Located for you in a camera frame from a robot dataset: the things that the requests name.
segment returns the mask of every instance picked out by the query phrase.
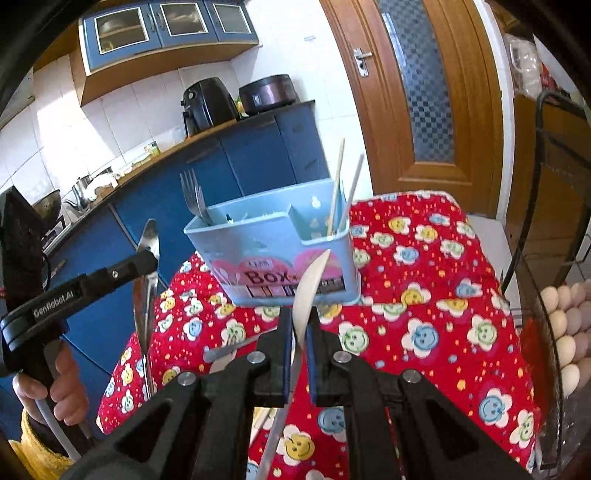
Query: kettle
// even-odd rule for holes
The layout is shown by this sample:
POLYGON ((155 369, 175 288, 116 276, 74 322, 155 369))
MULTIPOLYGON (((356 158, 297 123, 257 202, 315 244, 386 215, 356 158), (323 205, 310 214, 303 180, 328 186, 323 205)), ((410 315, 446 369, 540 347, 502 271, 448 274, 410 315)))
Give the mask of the kettle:
POLYGON ((86 175, 81 179, 77 179, 76 183, 72 186, 72 193, 76 198, 76 203, 70 200, 64 200, 64 203, 70 205, 77 212, 84 212, 90 204, 90 201, 86 196, 86 188, 90 184, 90 182, 90 175, 86 175))

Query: metal fork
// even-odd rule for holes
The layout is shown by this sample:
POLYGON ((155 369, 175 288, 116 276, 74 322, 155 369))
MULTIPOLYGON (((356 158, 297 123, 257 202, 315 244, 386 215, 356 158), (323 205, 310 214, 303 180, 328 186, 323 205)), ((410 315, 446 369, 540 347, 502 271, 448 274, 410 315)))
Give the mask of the metal fork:
POLYGON ((181 188, 183 189, 183 197, 188 209, 192 214, 201 218, 206 224, 212 225, 213 222, 209 213, 207 212, 207 206, 205 199, 203 198, 203 190, 201 185, 197 181, 195 172, 188 170, 182 172, 181 176, 181 188))

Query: blue plastic box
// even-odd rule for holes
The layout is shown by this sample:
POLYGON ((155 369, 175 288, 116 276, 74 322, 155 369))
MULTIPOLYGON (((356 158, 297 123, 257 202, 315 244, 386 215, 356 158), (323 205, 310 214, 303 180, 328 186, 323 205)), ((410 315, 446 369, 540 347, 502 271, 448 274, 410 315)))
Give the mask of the blue plastic box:
MULTIPOLYGON (((349 219, 326 236, 333 185, 316 180, 220 203, 207 208, 213 226, 195 217, 184 233, 235 305, 292 305, 303 272, 327 248, 315 303, 354 303, 361 280, 349 219)), ((339 189, 334 225, 345 203, 339 189)))

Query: blue cabinet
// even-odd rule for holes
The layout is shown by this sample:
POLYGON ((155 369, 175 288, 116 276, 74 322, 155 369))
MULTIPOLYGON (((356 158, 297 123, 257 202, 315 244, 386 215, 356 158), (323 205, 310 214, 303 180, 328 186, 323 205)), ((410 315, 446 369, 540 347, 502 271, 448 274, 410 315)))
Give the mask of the blue cabinet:
POLYGON ((143 174, 137 184, 125 186, 126 194, 113 204, 135 242, 146 221, 156 220, 160 237, 159 273, 166 282, 194 251, 183 233, 193 215, 185 205, 180 184, 180 173, 190 168, 195 171, 208 205, 242 196, 219 142, 211 139, 187 147, 182 158, 163 162, 143 174))
POLYGON ((244 195, 296 183, 274 118, 252 128, 234 130, 220 140, 244 195))
POLYGON ((82 19, 90 70, 138 53, 161 48, 148 4, 138 3, 102 11, 82 19))
MULTIPOLYGON (((134 253, 113 214, 104 208, 85 220, 79 231, 51 256, 52 265, 66 261, 51 286, 109 267, 134 253)), ((111 372, 135 331, 131 283, 71 316, 68 324, 66 338, 101 369, 111 372)))
POLYGON ((217 42, 212 20, 202 1, 153 2, 150 8, 163 47, 217 42))
POLYGON ((258 41, 251 18, 240 0, 206 0, 219 41, 258 41))
POLYGON ((276 117, 279 131, 294 170, 295 181, 327 179, 329 169, 316 129, 312 105, 283 111, 276 117))

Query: red tablecloth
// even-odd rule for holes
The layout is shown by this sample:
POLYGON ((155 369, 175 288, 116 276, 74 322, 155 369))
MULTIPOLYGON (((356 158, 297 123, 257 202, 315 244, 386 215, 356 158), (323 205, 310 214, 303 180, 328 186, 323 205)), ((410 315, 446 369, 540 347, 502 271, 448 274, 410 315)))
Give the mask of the red tablecloth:
MULTIPOLYGON (((324 328, 375 368, 421 371, 526 466, 539 418, 531 378, 493 269, 456 202, 445 193, 391 194, 357 203, 350 219, 362 299, 356 306, 321 307, 324 328)), ((206 374, 205 350, 274 327, 278 312, 235 307, 199 255, 191 255, 157 305, 150 350, 157 387, 185 370, 206 374)), ((145 401, 140 358, 134 334, 99 409, 105 433, 145 401)), ((346 480, 342 410, 311 405, 308 391, 304 367, 272 475, 346 480)), ((267 430, 250 448, 247 480, 254 479, 267 430)))

